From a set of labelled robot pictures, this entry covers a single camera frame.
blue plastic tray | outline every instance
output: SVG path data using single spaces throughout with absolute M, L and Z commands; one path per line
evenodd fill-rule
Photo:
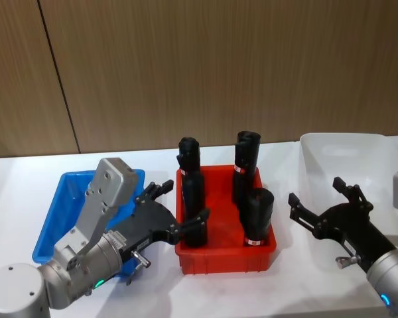
M 133 213 L 134 198 L 143 192 L 145 172 L 137 169 L 134 171 L 139 177 L 134 194 L 128 204 L 119 208 L 117 215 L 107 224 L 108 228 L 118 224 Z M 34 248 L 34 262 L 44 264 L 51 260 L 56 242 L 74 227 L 84 205 L 84 193 L 88 184 L 93 180 L 95 172 L 83 171 L 62 174 L 48 210 L 46 221 Z M 124 263 L 121 273 L 130 275 L 135 266 L 136 261 L 129 260 Z

white label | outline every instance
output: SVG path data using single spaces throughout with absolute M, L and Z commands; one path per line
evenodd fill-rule
M 141 250 L 143 247 L 147 246 L 148 244 L 149 244 L 149 239 L 147 238 L 137 246 L 137 250 Z
M 352 245 L 347 240 L 344 241 L 344 246 L 352 253 L 352 255 L 357 254 L 357 251 L 355 250 L 355 248 L 352 247 Z
M 252 246 L 259 246 L 259 245 L 263 244 L 263 241 L 262 240 L 249 240 L 249 239 L 247 239 L 246 243 L 249 244 L 249 245 L 252 245 Z
M 106 236 L 112 241 L 112 243 L 115 245 L 115 247 L 120 250 L 120 249 L 126 249 L 126 242 L 127 239 L 118 231 L 113 232 L 112 230 L 109 230 L 107 232 Z

blue indicator light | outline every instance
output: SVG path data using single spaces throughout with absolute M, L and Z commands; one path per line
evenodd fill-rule
M 383 300 L 386 306 L 391 305 L 389 298 L 384 293 L 380 295 L 380 298 Z

green indicator light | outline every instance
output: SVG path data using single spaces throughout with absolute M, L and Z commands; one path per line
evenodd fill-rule
M 97 288 L 97 287 L 101 286 L 104 282 L 105 282 L 104 280 L 100 280 L 94 287 Z

wood panel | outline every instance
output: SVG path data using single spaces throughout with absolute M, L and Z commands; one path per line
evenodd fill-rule
M 398 134 L 398 0 L 41 0 L 82 152 Z
M 37 2 L 0 1 L 0 156 L 77 151 Z

